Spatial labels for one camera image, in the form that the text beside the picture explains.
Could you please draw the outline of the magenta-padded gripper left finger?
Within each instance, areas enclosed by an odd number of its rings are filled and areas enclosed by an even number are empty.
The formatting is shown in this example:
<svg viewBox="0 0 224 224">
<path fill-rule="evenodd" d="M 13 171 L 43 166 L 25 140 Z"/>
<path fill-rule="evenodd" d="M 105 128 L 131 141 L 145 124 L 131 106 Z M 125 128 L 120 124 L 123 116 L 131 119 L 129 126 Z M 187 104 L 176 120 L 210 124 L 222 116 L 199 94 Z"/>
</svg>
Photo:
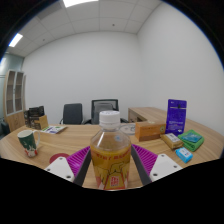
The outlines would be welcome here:
<svg viewBox="0 0 224 224">
<path fill-rule="evenodd" d="M 45 171 L 82 186 L 91 161 L 90 147 L 87 146 L 74 154 L 58 157 Z"/>
</svg>

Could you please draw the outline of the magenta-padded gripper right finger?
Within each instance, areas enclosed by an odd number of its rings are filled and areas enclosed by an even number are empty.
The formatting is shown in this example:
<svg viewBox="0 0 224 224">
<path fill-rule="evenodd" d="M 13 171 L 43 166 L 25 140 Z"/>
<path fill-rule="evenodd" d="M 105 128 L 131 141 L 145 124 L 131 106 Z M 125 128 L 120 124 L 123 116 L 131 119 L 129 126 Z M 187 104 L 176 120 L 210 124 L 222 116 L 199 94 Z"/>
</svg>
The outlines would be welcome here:
<svg viewBox="0 0 224 224">
<path fill-rule="evenodd" d="M 131 146 L 131 155 L 143 185 L 150 184 L 182 169 L 166 154 L 157 155 L 135 144 Z"/>
</svg>

